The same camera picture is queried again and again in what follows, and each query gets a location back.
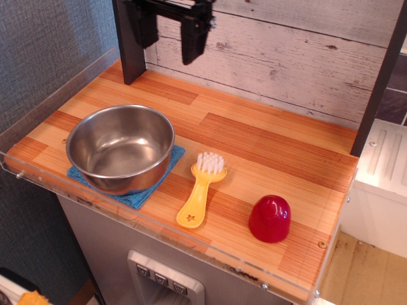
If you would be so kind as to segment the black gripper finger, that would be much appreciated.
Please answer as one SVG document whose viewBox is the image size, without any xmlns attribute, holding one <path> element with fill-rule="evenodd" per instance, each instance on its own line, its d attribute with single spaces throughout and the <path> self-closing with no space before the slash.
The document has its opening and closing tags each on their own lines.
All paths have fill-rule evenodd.
<svg viewBox="0 0 407 305">
<path fill-rule="evenodd" d="M 205 15 L 185 16 L 181 20 L 181 48 L 184 65 L 191 64 L 204 53 L 210 22 Z"/>
<path fill-rule="evenodd" d="M 158 41 L 156 11 L 149 3 L 127 3 L 127 15 L 136 42 L 147 48 Z"/>
</svg>

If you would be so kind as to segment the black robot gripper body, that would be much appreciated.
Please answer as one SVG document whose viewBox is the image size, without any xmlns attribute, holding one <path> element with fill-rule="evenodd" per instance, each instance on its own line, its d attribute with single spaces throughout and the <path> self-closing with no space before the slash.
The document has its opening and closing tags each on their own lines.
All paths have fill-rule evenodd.
<svg viewBox="0 0 407 305">
<path fill-rule="evenodd" d="M 157 16 L 178 22 L 192 19 L 197 27 L 211 29 L 214 24 L 212 4 L 214 1 L 194 1 L 190 6 L 181 6 L 168 1 L 123 1 L 130 18 L 142 24 L 156 24 Z"/>
</svg>

